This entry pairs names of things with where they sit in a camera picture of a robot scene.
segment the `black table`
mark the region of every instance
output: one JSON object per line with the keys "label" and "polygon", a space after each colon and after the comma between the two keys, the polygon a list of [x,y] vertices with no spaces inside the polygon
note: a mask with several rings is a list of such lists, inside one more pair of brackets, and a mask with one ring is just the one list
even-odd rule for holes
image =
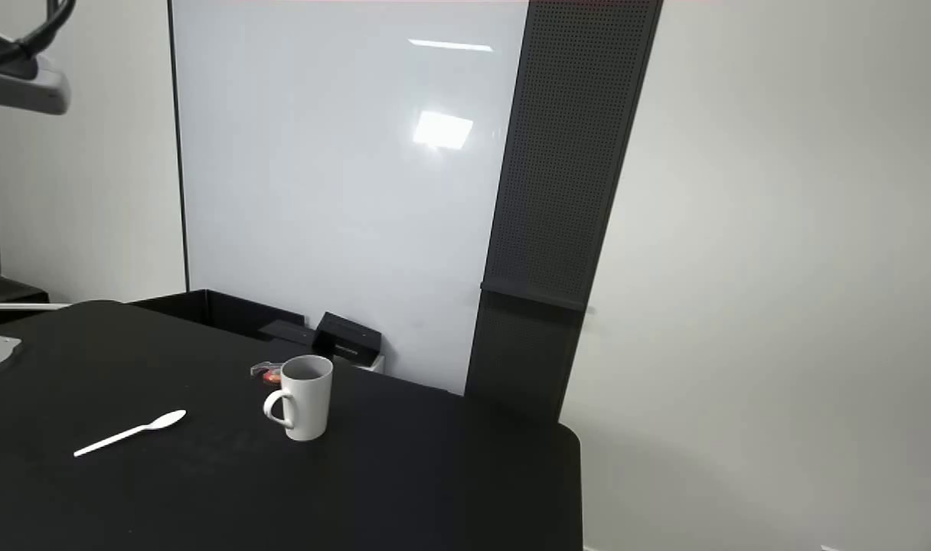
{"label": "black table", "polygon": [[[411,383],[338,371],[332,431],[260,415],[265,342],[119,302],[0,332],[0,551],[582,551],[579,443]],[[191,415],[71,458],[166,410]]]}

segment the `black panel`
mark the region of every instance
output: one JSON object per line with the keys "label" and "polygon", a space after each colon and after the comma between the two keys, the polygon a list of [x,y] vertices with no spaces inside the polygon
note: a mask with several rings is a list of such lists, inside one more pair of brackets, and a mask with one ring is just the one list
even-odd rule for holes
{"label": "black panel", "polygon": [[469,367],[469,398],[532,420],[558,420],[582,313],[483,293]]}
{"label": "black panel", "polygon": [[558,420],[661,0],[532,0],[469,398]]}
{"label": "black panel", "polygon": [[566,547],[585,547],[585,509],[582,509],[582,442],[572,433],[566,442],[566,466],[570,466],[570,476],[566,482],[566,516],[570,516],[570,530],[566,530]]}

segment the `cable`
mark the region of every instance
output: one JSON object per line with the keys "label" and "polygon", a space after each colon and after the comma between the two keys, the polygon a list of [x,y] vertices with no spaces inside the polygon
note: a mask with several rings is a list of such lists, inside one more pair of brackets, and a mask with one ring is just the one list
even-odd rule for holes
{"label": "cable", "polygon": [[52,38],[59,37],[59,31],[66,23],[73,5],[76,5],[76,0],[65,0],[37,31],[30,31],[21,38],[6,42],[0,50],[0,65],[6,65],[13,58],[37,58],[43,50],[48,50]]}

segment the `white spoon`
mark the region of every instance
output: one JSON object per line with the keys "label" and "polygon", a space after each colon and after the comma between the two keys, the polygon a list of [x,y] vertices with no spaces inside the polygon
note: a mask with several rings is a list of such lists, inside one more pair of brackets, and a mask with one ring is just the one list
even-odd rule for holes
{"label": "white spoon", "polygon": [[84,446],[84,451],[76,451],[73,456],[88,456],[88,453],[96,453],[96,451],[100,451],[100,446],[129,442],[129,436],[144,433],[144,431],[166,431],[166,429],[178,424],[184,415],[187,415],[187,410],[172,410],[172,414],[154,420],[150,424],[135,424],[135,429],[129,429],[129,431],[111,433],[111,436],[103,436],[103,442],[96,442],[93,446]]}

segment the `white mug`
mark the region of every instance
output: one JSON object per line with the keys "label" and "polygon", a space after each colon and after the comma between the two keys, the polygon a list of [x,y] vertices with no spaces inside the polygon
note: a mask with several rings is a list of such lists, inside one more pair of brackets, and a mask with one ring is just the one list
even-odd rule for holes
{"label": "white mug", "polygon": [[281,388],[264,402],[264,414],[284,424],[292,442],[322,436],[332,415],[335,361],[322,355],[297,355],[280,364]]}

